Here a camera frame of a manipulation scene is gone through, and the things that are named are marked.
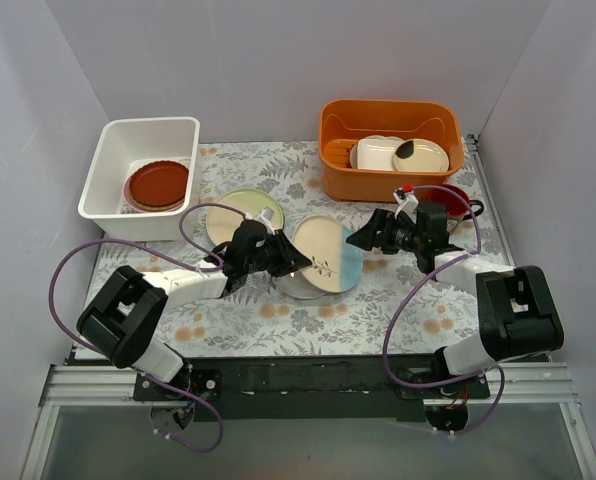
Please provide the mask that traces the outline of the red and black mug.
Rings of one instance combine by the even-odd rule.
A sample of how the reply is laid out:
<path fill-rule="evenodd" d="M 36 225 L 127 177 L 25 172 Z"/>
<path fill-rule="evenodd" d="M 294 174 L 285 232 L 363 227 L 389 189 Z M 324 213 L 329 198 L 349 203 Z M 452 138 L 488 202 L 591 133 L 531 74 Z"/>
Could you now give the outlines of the red and black mug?
<path fill-rule="evenodd" d="M 455 222 L 473 220 L 480 216 L 485 209 L 481 200 L 470 198 L 464 190 L 453 185 L 443 185 L 432 189 L 428 199 L 443 205 L 448 218 Z"/>

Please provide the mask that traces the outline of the red-brown scalloped plate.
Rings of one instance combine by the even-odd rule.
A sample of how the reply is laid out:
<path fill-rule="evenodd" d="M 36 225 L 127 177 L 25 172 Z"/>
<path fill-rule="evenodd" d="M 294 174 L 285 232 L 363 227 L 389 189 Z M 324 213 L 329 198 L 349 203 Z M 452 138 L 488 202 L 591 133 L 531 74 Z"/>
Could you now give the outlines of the red-brown scalloped plate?
<path fill-rule="evenodd" d="M 147 205 L 166 205 L 185 198 L 189 169 L 182 163 L 160 160 L 140 167 L 131 175 L 130 192 Z"/>

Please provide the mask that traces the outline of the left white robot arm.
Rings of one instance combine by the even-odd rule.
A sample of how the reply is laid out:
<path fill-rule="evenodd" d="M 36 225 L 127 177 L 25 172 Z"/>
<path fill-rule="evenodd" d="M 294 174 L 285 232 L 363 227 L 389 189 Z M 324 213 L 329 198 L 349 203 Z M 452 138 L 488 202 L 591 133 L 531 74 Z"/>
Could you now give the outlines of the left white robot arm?
<path fill-rule="evenodd" d="M 251 274 L 284 277 L 311 265 L 283 231 L 246 219 L 230 241 L 215 246 L 190 269 L 116 269 L 79 317 L 77 331 L 115 367 L 155 378 L 166 398 L 178 400 L 190 390 L 192 367 L 155 338 L 162 315 L 199 300 L 229 296 Z"/>

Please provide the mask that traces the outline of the aluminium frame rail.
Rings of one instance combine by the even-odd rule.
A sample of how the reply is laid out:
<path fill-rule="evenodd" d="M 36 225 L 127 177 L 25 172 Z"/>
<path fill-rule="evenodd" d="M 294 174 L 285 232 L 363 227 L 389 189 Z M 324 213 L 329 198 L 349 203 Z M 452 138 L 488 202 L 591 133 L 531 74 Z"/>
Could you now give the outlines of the aluminium frame rail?
<path fill-rule="evenodd" d="M 515 262 L 502 218 L 498 212 L 492 187 L 485 172 L 480 142 L 477 134 L 465 138 L 465 152 L 477 172 L 492 221 L 500 236 L 504 257 Z M 550 355 L 536 360 L 524 358 L 505 363 L 506 385 L 501 398 L 503 405 L 525 404 L 532 406 L 556 405 L 564 422 L 566 443 L 573 450 L 578 470 L 584 479 L 596 479 L 596 451 L 583 415 L 581 397 L 568 366 L 555 362 Z"/>

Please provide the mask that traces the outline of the cream green floral plate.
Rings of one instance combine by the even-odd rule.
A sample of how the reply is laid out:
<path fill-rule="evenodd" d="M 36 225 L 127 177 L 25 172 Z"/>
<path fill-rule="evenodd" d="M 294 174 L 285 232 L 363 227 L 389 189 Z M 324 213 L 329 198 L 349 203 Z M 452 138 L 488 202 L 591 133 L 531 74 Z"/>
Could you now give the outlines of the cream green floral plate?
<path fill-rule="evenodd" d="M 253 188 L 241 188 L 225 194 L 219 203 L 231 206 L 255 217 L 263 208 L 274 212 L 282 210 L 279 203 L 269 194 Z M 206 230 L 214 245 L 230 241 L 243 218 L 227 209 L 211 207 L 206 217 Z"/>

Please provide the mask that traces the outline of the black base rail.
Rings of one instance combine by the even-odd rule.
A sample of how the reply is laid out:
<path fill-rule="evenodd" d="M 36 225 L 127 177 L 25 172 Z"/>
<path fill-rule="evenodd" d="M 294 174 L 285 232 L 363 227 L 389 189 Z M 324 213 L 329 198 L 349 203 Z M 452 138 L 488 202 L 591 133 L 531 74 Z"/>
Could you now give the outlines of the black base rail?
<path fill-rule="evenodd" d="M 226 420 L 396 418 L 422 421 L 426 400 L 485 400 L 483 378 L 435 389 L 430 354 L 198 358 L 184 388 Z"/>

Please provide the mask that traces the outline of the white plastic bin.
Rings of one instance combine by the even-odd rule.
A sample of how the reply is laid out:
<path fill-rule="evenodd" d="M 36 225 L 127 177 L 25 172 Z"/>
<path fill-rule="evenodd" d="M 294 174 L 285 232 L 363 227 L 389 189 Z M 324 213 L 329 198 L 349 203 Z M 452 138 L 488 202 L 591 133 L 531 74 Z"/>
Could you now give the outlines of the white plastic bin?
<path fill-rule="evenodd" d="M 194 117 L 121 119 L 102 130 L 78 205 L 81 217 L 108 236 L 131 241 L 178 241 L 183 212 L 199 198 L 197 166 L 200 123 Z M 139 213 L 124 200 L 123 187 L 140 167 L 169 160 L 189 177 L 184 203 L 174 211 Z"/>

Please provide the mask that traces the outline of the woven bamboo pattern plate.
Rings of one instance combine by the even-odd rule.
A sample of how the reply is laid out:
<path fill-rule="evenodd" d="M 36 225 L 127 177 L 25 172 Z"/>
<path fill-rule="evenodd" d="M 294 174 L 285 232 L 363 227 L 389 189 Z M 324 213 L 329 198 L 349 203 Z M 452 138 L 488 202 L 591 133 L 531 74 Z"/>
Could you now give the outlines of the woven bamboo pattern plate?
<path fill-rule="evenodd" d="M 135 210 L 140 211 L 140 212 L 165 212 L 165 211 L 176 210 L 184 203 L 184 200 L 181 199 L 181 200 L 171 203 L 171 204 L 156 205 L 156 206 L 147 205 L 147 204 L 138 202 L 133 197 L 130 197 L 127 200 L 127 202 L 132 208 L 134 208 Z"/>

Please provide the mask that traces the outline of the white fluted deep plate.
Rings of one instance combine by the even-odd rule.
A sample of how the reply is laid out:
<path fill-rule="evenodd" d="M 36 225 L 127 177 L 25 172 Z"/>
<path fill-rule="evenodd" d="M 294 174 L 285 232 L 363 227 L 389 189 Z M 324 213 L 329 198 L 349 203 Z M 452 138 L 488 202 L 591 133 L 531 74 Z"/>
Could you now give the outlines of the white fluted deep plate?
<path fill-rule="evenodd" d="M 276 287 L 286 295 L 299 300 L 317 299 L 326 294 L 325 291 L 315 287 L 304 275 L 297 271 L 283 277 L 274 279 Z"/>

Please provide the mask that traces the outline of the cream and blue plate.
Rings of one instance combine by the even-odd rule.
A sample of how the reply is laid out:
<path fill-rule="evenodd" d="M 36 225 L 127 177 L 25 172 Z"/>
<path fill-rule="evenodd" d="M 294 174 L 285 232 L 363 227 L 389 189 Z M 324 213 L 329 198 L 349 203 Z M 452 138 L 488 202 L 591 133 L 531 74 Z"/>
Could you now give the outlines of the cream and blue plate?
<path fill-rule="evenodd" d="M 348 244 L 352 230 L 325 215 L 305 217 L 295 228 L 292 244 L 311 261 L 301 270 L 314 287 L 327 293 L 354 288 L 363 273 L 364 254 Z"/>

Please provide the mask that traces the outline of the orange plastic bin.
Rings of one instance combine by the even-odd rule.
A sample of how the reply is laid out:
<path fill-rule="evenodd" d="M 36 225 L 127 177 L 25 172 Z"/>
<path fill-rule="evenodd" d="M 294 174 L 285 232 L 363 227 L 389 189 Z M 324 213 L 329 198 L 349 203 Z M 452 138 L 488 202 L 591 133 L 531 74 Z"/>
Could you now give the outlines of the orange plastic bin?
<path fill-rule="evenodd" d="M 442 173 L 403 173 L 354 168 L 351 150 L 372 135 L 403 140 L 430 140 L 448 154 Z M 390 202 L 393 191 L 406 185 L 441 185 L 464 164 L 459 122 L 447 106 L 423 101 L 336 99 L 320 113 L 318 153 L 325 193 L 338 201 Z"/>

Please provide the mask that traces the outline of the floral patterned table mat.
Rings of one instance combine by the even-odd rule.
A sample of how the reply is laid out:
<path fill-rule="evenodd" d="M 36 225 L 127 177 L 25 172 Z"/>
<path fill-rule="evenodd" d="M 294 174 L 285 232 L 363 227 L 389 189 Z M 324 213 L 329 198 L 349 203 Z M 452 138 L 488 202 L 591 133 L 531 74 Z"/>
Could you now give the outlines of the floral patterned table mat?
<path fill-rule="evenodd" d="M 286 232 L 314 214 L 356 229 L 373 212 L 325 194 L 315 142 L 204 145 L 197 163 L 202 202 L 243 187 L 264 191 L 280 204 Z M 430 353 L 477 327 L 471 295 L 424 282 L 412 255 L 368 253 L 360 282 L 345 293 L 298 300 L 256 274 L 227 298 L 168 312 L 156 335 L 188 357 L 372 355 Z"/>

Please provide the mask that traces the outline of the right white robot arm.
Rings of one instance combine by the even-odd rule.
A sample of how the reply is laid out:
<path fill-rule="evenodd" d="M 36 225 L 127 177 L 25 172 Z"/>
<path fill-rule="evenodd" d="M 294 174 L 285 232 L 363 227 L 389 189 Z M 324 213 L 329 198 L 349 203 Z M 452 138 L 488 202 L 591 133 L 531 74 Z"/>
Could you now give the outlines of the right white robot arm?
<path fill-rule="evenodd" d="M 430 375 L 419 382 L 387 372 L 408 389 L 433 389 L 453 397 L 467 380 L 507 360 L 556 351 L 564 344 L 564 329 L 547 279 L 537 266 L 510 266 L 487 261 L 449 240 L 443 205 L 423 202 L 416 215 L 377 209 L 347 243 L 364 251 L 411 253 L 424 281 L 449 284 L 477 301 L 478 330 L 438 349 Z"/>

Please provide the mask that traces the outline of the cream plate with black mark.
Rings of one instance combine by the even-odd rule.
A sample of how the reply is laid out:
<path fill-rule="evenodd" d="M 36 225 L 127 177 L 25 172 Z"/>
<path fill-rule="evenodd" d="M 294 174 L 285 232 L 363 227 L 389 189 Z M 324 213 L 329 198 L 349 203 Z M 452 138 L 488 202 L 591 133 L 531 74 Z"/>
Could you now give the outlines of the cream plate with black mark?
<path fill-rule="evenodd" d="M 403 142 L 392 157 L 393 168 L 406 173 L 443 173 L 449 168 L 449 157 L 438 144 L 426 139 Z"/>

